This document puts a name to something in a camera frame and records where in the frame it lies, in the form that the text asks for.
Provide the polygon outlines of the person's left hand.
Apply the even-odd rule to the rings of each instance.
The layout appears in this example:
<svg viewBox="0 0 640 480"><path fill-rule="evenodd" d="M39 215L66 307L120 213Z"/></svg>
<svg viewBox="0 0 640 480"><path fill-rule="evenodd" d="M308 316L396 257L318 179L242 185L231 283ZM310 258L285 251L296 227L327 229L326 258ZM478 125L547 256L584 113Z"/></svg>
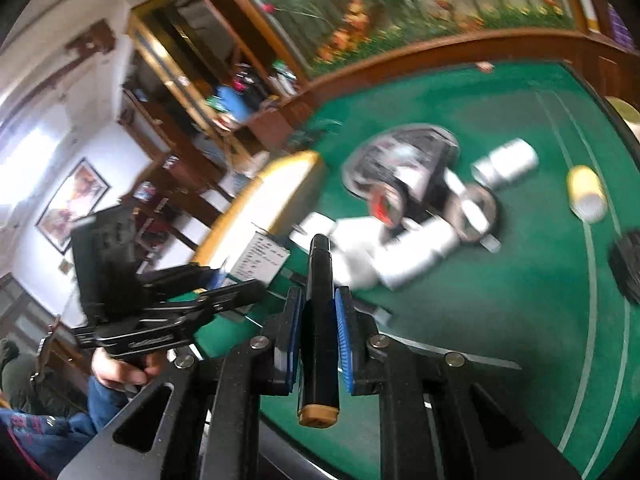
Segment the person's left hand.
<svg viewBox="0 0 640 480"><path fill-rule="evenodd" d="M167 364L165 351L142 358L140 366L111 358L102 349L93 352L91 368L96 380L106 388L124 391L128 387L144 386L157 377Z"/></svg>

